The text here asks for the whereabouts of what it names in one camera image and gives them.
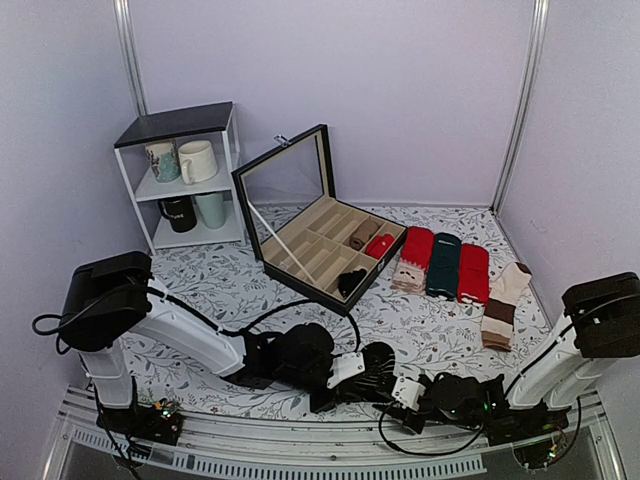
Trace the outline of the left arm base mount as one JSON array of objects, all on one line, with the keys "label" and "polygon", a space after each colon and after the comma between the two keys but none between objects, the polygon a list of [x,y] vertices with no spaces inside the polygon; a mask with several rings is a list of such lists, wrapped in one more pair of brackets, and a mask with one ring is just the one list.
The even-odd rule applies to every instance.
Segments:
[{"label": "left arm base mount", "polygon": [[127,439],[176,446],[184,423],[177,403],[163,398],[153,405],[141,405],[138,402],[136,380],[131,378],[131,381],[132,400],[125,408],[107,407],[100,400],[99,391],[96,391],[96,424],[110,433],[123,434]]}]

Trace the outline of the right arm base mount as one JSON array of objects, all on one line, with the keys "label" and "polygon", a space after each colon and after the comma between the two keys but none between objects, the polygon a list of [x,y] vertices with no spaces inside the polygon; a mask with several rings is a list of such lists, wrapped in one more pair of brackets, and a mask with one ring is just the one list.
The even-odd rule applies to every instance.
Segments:
[{"label": "right arm base mount", "polygon": [[529,440],[541,435],[549,435],[546,449],[534,444],[516,447],[513,450],[516,461],[526,470],[546,470],[559,463],[573,449],[582,426],[582,402],[578,398],[577,422],[573,436],[568,438],[568,413],[570,407],[551,411],[544,401],[525,410],[511,409],[505,400],[488,401],[484,405],[484,433],[490,446]]}]

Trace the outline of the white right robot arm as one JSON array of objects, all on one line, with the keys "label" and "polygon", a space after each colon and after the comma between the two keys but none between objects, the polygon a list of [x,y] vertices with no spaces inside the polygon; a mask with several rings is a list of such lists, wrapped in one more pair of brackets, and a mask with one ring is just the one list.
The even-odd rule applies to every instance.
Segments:
[{"label": "white right robot arm", "polygon": [[625,272],[577,284],[562,301],[549,337],[511,380],[401,377],[382,414],[415,433],[428,421],[478,429],[492,445],[567,428],[582,392],[617,360],[639,354],[639,277]]}]

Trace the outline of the black white striped sock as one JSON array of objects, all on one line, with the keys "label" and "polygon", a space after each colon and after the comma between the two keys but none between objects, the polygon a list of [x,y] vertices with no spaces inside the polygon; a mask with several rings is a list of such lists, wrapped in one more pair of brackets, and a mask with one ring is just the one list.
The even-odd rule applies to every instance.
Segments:
[{"label": "black white striped sock", "polygon": [[390,402],[396,383],[395,353],[384,342],[373,342],[361,350],[364,372],[348,381],[348,394],[354,401]]}]

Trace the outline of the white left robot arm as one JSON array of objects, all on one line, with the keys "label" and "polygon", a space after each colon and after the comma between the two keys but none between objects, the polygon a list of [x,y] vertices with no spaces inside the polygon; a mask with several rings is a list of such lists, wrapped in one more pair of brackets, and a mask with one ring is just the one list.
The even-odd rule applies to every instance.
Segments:
[{"label": "white left robot arm", "polygon": [[140,251],[77,267],[58,333],[77,351],[111,419],[128,434],[148,426],[146,408],[125,365],[120,339],[135,333],[169,346],[219,378],[252,389],[274,382],[311,393],[332,392],[365,370],[364,356],[336,355],[318,324],[285,333],[230,331],[180,299],[151,272]]}]

